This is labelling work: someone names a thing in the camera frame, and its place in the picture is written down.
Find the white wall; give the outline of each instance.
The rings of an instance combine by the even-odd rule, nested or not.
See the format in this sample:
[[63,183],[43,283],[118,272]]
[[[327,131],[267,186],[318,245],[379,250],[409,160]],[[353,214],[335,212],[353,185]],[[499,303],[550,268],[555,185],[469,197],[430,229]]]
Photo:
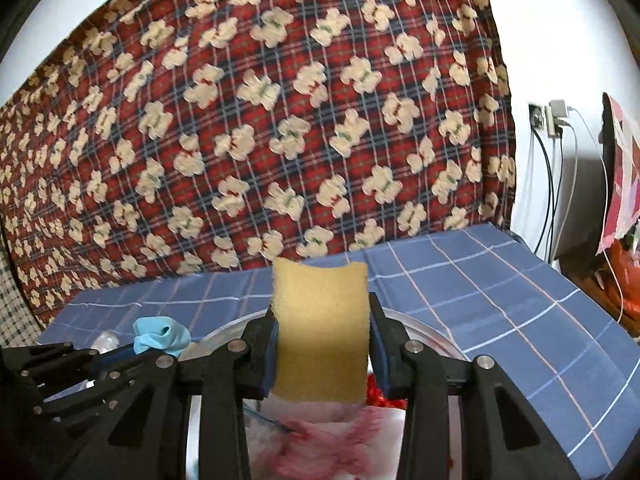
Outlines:
[[[0,64],[0,103],[4,103],[47,54],[103,1],[42,0]],[[518,143],[518,190],[512,229],[533,248],[542,230],[547,185],[540,147],[532,144],[527,103],[565,99],[581,111],[597,136],[603,91],[610,93],[630,115],[640,118],[640,71],[606,0],[491,1],[509,70]],[[576,116],[572,123],[578,133],[578,184],[562,235],[564,247],[584,239],[586,231],[576,228],[578,220],[596,218],[604,205],[602,166],[596,147]],[[557,183],[559,147],[550,139],[544,141],[549,152],[555,154]],[[566,131],[564,193],[561,193],[558,219],[562,218],[568,202],[574,161],[571,133]]]

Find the black cable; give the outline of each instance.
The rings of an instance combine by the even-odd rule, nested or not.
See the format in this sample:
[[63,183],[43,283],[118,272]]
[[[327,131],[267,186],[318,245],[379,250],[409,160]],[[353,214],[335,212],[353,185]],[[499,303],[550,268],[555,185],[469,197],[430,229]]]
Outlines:
[[535,128],[531,127],[531,133],[533,133],[533,135],[538,140],[538,143],[540,144],[540,148],[542,148],[542,153],[545,156],[546,179],[547,179],[548,189],[549,189],[549,192],[548,192],[548,194],[546,196],[545,223],[542,226],[542,232],[540,233],[540,238],[538,239],[538,243],[536,244],[536,248],[533,251],[534,254],[536,254],[538,252],[538,249],[540,248],[540,244],[542,243],[542,238],[544,238],[544,236],[545,236],[546,224],[548,223],[548,220],[549,220],[549,213],[550,213],[550,210],[551,210],[551,204],[554,201],[554,198],[553,198],[554,187],[553,187],[553,179],[552,179],[552,173],[551,173],[551,164],[549,163],[549,155],[546,152],[545,145],[542,142],[542,139],[540,138],[540,135],[535,130]]
[[549,258],[547,263],[551,263],[554,257],[553,249],[554,249],[554,229],[555,224],[554,221],[556,219],[556,211],[558,211],[558,206],[560,203],[560,189],[562,186],[562,172],[564,171],[564,150],[562,148],[562,128],[560,126],[556,127],[556,130],[560,128],[560,176],[558,177],[558,192],[556,193],[556,203],[554,204],[553,216],[551,219],[551,234],[549,236]]

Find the yellow sponge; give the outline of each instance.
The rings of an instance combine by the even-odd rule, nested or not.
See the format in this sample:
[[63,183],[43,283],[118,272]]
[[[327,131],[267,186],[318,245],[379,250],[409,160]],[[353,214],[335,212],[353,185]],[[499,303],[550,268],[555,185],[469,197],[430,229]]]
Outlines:
[[322,269],[277,258],[273,393],[285,400],[364,402],[369,354],[367,264]]

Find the crumpled blue cloth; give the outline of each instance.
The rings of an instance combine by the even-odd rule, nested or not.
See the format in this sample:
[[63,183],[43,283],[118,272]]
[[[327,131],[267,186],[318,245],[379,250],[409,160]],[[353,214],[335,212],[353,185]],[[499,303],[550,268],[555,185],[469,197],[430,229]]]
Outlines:
[[178,357],[191,342],[187,327],[168,316],[139,317],[133,323],[133,331],[136,333],[133,339],[136,354],[157,348]]

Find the blue checkered tablecloth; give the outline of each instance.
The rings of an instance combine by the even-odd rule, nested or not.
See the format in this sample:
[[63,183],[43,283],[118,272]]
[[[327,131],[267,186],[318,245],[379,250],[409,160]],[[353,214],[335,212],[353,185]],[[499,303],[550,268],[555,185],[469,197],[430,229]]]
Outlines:
[[[369,266],[383,306],[439,330],[469,358],[492,355],[581,476],[608,473],[640,428],[640,348],[575,285],[490,224],[309,261]],[[202,338],[268,306],[271,269],[195,274],[82,292],[41,343],[90,345],[103,330],[171,316]]]

